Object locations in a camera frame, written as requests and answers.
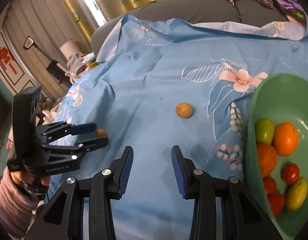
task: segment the small brown fruit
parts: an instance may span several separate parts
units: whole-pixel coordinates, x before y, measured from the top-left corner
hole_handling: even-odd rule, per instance
[[[193,107],[189,103],[180,103],[176,106],[176,114],[181,118],[189,118],[193,114]]]
[[[108,138],[108,135],[107,133],[104,131],[104,129],[97,129],[95,131],[95,136],[96,137],[107,137]]]

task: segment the green fruit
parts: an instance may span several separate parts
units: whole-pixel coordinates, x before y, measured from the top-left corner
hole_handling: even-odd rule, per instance
[[[262,117],[255,123],[256,144],[271,144],[274,137],[275,127],[272,120]]]
[[[308,184],[306,179],[300,177],[295,184],[291,186],[285,200],[285,208],[292,212],[298,210],[305,201]]]

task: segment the white cylinder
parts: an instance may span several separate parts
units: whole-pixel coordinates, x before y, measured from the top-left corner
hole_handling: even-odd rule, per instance
[[[73,53],[79,52],[79,48],[73,39],[70,39],[67,43],[63,44],[60,50],[67,60]]]

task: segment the round fruit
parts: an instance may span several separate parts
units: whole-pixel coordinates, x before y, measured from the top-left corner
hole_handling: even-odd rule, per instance
[[[273,146],[267,143],[256,145],[258,162],[262,177],[269,175],[275,168],[277,163],[277,154]]]
[[[266,194],[274,194],[276,192],[276,189],[277,189],[276,181],[273,178],[264,177],[263,183],[264,183]]]
[[[107,133],[104,131],[104,129],[97,129],[95,131],[95,136],[96,137],[107,137],[108,138],[108,135]]]
[[[290,122],[283,122],[275,128],[273,145],[278,155],[291,155],[296,150],[298,141],[298,131]]]
[[[272,120],[262,117],[255,123],[256,143],[271,144],[274,138],[275,127]]]
[[[282,194],[269,194],[267,197],[274,216],[278,217],[279,213],[284,207],[285,197]]]
[[[193,107],[189,103],[180,103],[175,109],[177,115],[181,118],[189,118],[193,114]]]
[[[296,164],[290,163],[284,169],[281,175],[282,180],[287,184],[293,184],[299,177],[299,168]]]
[[[298,210],[305,201],[308,184],[306,179],[300,177],[295,184],[291,186],[286,196],[285,208],[292,212]]]

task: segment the human hand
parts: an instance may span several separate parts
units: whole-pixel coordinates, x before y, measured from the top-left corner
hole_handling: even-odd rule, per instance
[[[23,183],[32,183],[34,181],[34,177],[28,174],[26,171],[15,171],[11,172],[11,178],[15,184],[22,186]],[[41,183],[44,186],[48,186],[50,183],[51,176],[42,177]]]

